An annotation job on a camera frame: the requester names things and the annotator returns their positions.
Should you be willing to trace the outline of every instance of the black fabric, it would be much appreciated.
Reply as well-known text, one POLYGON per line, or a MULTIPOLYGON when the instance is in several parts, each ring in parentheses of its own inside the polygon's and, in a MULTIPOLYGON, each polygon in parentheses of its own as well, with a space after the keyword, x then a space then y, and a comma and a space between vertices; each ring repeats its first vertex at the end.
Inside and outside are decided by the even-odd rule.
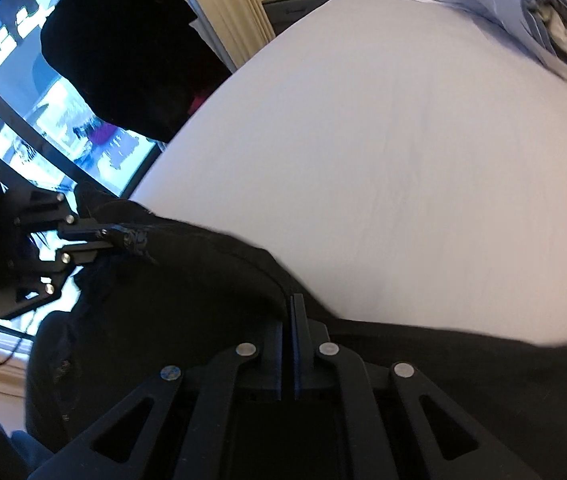
POLYGON ((42 54, 99 118, 168 142, 195 96, 230 76, 195 19, 184 0, 60 0, 42 27, 42 54))
POLYGON ((544 480, 567 479, 567 346, 346 320, 327 326, 365 361, 413 363, 544 480))
POLYGON ((112 239, 137 256, 83 270, 75 309, 51 314, 38 332, 28 431, 51 449, 149 374, 206 364, 244 340, 260 317, 281 316, 280 298, 302 292, 309 317, 334 341, 373 364, 412 362, 544 480, 567 480, 567 346, 337 319, 266 251, 85 186, 78 200, 100 222, 123 223, 112 239))
POLYGON ((295 292, 314 317, 333 318, 266 251, 86 186, 76 196, 79 210, 99 222, 151 226, 173 241, 164 266, 132 254, 100 258, 75 277, 81 295, 71 313, 42 323, 27 373, 26 421, 49 449, 60 449, 165 365, 204 365, 243 342, 264 317, 285 316, 282 301, 295 292), (220 266, 223 251, 236 257, 220 266), (220 285, 223 266, 234 280, 220 285))

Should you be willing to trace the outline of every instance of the nightstand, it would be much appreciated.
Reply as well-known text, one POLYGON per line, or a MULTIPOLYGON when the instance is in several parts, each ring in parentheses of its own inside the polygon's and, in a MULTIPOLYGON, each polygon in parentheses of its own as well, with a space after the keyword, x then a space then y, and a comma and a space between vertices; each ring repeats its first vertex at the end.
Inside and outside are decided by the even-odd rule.
POLYGON ((268 20, 279 36, 292 23, 302 19, 306 14, 321 7, 328 0, 264 0, 262 5, 268 20))

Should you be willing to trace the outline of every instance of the window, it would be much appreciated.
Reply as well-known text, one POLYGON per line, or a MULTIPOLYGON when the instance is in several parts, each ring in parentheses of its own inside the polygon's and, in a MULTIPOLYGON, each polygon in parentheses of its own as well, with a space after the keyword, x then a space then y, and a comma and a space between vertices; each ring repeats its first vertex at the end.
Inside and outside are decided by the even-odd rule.
MULTIPOLYGON (((121 196, 138 182, 159 149, 153 140, 98 118, 41 54, 40 32, 59 0, 0 1, 0 159, 22 179, 62 192, 76 210, 74 187, 92 181, 121 196)), ((4 182, 6 186, 15 185, 4 182)), ((68 244, 36 236, 40 257, 68 244)), ((34 335, 51 310, 70 310, 79 291, 68 280, 61 299, 0 325, 34 335)))

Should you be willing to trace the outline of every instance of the white bed sheet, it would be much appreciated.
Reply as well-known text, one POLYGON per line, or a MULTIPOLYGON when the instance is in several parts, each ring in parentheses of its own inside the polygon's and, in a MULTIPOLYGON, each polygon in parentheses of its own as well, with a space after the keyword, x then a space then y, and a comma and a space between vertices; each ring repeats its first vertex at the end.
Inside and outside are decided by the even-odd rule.
POLYGON ((342 317, 567 342, 567 83, 460 10, 331 0, 133 198, 267 248, 342 317))

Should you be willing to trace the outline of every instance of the black cable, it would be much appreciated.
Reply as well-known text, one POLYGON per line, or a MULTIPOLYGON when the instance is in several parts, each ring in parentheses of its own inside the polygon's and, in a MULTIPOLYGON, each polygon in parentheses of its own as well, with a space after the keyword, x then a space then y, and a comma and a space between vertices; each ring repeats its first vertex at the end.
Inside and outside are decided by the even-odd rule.
POLYGON ((30 326, 32 325, 33 321, 35 320, 35 314, 36 314, 37 310, 35 309, 33 311, 33 317, 30 318, 30 321, 28 322, 28 325, 26 326, 26 328, 24 329, 22 336, 19 338, 19 341, 17 341, 17 344, 14 346, 14 348, 10 351, 10 354, 8 355, 8 357, 6 357, 1 363, 0 366, 3 366, 4 364, 6 364, 8 361, 10 361, 15 354, 17 353, 17 349, 19 349, 19 345, 22 344, 23 340, 26 338, 26 332, 28 332, 28 329, 30 328, 30 326))

